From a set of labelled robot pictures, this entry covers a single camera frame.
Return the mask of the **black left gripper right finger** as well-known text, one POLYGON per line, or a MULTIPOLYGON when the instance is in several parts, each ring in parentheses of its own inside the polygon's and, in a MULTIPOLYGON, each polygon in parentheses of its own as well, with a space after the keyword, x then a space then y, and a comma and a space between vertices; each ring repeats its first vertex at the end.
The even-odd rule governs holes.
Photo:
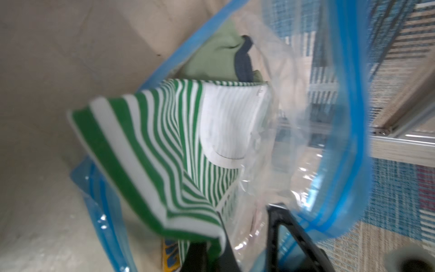
POLYGON ((225 229, 225 249, 222 255, 212 264, 211 271, 212 272, 241 272, 239 264, 234 256, 231 243, 228 239, 228 234, 225 229))

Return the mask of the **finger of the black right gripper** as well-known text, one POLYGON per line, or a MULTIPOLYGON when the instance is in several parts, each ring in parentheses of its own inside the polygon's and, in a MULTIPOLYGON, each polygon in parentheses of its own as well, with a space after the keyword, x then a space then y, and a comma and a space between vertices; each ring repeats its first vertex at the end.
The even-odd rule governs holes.
POLYGON ((282 204, 267 205, 268 229, 266 242, 266 272, 333 272, 335 269, 324 250, 315 245, 313 240, 299 225, 292 213, 282 204), (288 249, 300 249, 300 257, 284 264, 284 257, 279 258, 279 234, 285 228, 293 239, 293 246, 288 249))

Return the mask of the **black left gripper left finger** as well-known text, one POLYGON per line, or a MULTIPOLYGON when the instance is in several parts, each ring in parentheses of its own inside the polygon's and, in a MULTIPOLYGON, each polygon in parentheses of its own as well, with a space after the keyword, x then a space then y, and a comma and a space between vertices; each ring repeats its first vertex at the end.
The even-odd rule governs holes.
POLYGON ((208 272, 207 244, 205 242, 190 245, 180 272, 208 272))

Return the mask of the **green white striped tank top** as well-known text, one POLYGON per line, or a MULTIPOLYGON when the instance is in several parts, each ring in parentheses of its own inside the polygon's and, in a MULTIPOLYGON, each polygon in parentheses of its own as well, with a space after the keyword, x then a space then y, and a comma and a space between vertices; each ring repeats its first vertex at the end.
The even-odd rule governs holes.
POLYGON ((97 169, 157 234, 225 251, 225 196, 239 181, 271 90, 265 83, 169 79, 98 97, 69 122, 97 169))

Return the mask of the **clear vacuum bag blue zip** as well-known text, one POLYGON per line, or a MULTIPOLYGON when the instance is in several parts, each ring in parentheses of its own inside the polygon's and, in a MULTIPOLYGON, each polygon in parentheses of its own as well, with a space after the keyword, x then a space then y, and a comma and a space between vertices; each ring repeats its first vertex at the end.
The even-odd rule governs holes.
MULTIPOLYGON (((267 205, 284 205, 319 248, 348 232, 368 204, 368 17, 367 1, 225 1, 138 89, 184 79, 181 67, 228 20, 252 39, 253 69, 271 95, 239 181, 224 198, 224 227, 241 272, 265 272, 267 205)), ((117 272, 144 272, 133 244, 148 246, 147 234, 157 233, 86 153, 71 179, 106 255, 117 272)), ((159 236, 165 270, 180 272, 190 246, 159 236)), ((291 246, 282 228, 285 265, 300 257, 298 248, 287 252, 291 246)))

